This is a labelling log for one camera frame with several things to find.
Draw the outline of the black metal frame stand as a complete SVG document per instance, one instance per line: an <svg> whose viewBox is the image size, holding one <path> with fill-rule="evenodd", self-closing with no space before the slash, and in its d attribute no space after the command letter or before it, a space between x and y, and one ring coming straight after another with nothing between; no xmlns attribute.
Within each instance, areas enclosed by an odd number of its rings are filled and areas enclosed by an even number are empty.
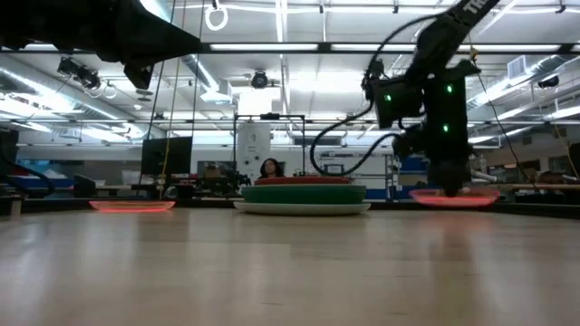
<svg viewBox="0 0 580 326"><path fill-rule="evenodd" d="M237 131L248 122L265 123L271 125L271 151L272 151L272 140L274 139L273 127L276 125L282 125L283 127L289 127L290 125L295 125L302 133L301 139L301 149L302 149L302 166L301 171L305 172L305 123L306 118L304 115L286 115L279 113L263 113L263 114L235 114L232 122L232 137L233 137L233 169L237 171Z"/></svg>

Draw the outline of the dark green plastic plate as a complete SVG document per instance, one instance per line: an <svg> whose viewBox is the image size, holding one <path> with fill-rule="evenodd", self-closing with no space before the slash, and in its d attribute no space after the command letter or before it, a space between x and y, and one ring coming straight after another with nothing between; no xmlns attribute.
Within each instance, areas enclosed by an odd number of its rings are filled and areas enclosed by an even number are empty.
<svg viewBox="0 0 580 326"><path fill-rule="evenodd" d="M365 192L266 193L244 195L244 199L259 204L351 205L362 203L365 195Z"/></svg>

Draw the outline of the person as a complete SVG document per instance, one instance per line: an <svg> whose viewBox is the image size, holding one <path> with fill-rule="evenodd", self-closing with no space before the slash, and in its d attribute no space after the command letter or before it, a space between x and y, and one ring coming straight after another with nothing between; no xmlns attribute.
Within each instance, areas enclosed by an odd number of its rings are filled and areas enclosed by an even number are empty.
<svg viewBox="0 0 580 326"><path fill-rule="evenodd" d="M280 167L278 161L274 158L267 158L264 160L260 167L259 179L272 178L272 177L283 177L284 172Z"/></svg>

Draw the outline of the black monitor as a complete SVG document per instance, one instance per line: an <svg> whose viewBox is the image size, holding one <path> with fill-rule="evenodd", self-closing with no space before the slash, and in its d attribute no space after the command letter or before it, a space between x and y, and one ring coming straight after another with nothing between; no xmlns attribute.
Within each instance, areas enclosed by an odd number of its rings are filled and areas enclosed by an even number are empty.
<svg viewBox="0 0 580 326"><path fill-rule="evenodd" d="M188 174L192 138L146 139L141 149L141 174L161 176Z"/></svg>

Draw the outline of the white cylindrical tank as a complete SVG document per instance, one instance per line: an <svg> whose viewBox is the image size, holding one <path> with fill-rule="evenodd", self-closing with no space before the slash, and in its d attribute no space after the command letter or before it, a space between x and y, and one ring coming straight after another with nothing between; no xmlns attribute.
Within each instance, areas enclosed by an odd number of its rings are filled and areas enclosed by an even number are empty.
<svg viewBox="0 0 580 326"><path fill-rule="evenodd" d="M252 180L261 176L260 168L270 157L271 125L248 122L237 131L237 171Z"/></svg>

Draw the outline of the black overhead frame bar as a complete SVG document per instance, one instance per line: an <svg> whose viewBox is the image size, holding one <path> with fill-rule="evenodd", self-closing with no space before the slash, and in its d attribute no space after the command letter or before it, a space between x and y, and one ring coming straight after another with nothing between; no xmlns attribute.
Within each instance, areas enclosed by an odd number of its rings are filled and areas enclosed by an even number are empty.
<svg viewBox="0 0 580 326"><path fill-rule="evenodd" d="M203 43L201 53L373 54L378 43ZM580 55L580 43L470 43L456 54Z"/></svg>

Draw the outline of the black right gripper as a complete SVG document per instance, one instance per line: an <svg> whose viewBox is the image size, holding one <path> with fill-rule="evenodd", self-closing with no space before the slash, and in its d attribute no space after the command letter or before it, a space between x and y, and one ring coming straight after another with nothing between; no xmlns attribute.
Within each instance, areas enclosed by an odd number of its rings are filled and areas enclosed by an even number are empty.
<svg viewBox="0 0 580 326"><path fill-rule="evenodd" d="M423 155L429 162L428 178L438 179L441 196L456 197L464 188L469 176L469 155L472 153L465 134L408 130L395 137L392 147L394 154L400 158Z"/></svg>

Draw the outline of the black ceiling track light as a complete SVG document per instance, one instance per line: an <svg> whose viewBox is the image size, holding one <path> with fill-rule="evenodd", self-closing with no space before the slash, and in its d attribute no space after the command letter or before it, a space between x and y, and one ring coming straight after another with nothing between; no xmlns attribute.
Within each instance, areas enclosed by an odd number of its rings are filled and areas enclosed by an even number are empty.
<svg viewBox="0 0 580 326"><path fill-rule="evenodd" d="M63 57L57 67L57 71L66 77L71 77L79 82L85 89L96 90L102 85L97 71L75 62L72 58Z"/></svg>

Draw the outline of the white ceiling vent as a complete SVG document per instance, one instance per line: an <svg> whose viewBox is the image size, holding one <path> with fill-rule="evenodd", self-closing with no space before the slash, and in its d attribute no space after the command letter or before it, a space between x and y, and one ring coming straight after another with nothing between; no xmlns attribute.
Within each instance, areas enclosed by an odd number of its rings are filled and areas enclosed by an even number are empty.
<svg viewBox="0 0 580 326"><path fill-rule="evenodd" d="M510 80L515 80L527 74L527 57L520 55L507 64L507 76Z"/></svg>

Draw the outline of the small translucent orange plate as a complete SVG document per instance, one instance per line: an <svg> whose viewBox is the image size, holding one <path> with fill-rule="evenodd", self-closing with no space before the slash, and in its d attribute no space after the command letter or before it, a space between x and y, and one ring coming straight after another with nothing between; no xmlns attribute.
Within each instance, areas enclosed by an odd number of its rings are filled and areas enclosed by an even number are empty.
<svg viewBox="0 0 580 326"><path fill-rule="evenodd" d="M175 206L174 201L90 201L89 204L95 210L103 213L157 213L170 210Z"/></svg>
<svg viewBox="0 0 580 326"><path fill-rule="evenodd" d="M493 204L500 193L492 187L464 187L453 197L448 197L443 189L435 188L415 189L410 195L424 206L480 207Z"/></svg>

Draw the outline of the small black box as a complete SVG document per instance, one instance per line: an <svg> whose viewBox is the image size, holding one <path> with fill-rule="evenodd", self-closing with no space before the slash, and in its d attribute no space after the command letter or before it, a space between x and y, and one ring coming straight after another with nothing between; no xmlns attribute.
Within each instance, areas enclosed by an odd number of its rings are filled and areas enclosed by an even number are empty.
<svg viewBox="0 0 580 326"><path fill-rule="evenodd" d="M96 194L96 182L83 175L73 176L73 196L78 198L89 198Z"/></svg>

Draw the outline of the black aluminium table frame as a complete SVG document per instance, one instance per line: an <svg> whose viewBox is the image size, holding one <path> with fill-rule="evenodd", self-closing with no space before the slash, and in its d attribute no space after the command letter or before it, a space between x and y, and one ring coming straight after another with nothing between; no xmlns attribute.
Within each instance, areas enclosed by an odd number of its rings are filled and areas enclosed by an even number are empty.
<svg viewBox="0 0 580 326"><path fill-rule="evenodd" d="M143 202L149 203L145 198L21 198L0 197L0 221L7 221L12 212L13 203L21 205L22 214L65 212L92 209L91 201L113 202ZM220 208L233 209L234 200L224 198L202 199L178 199L174 207L178 208ZM394 212L419 212L419 211L477 211L491 214L510 214L520 216L542 216L551 218L563 218L580 220L580 206L554 205L554 204L528 204L528 203L501 203L491 206L424 206L414 202L370 202L371 211L394 211Z"/></svg>

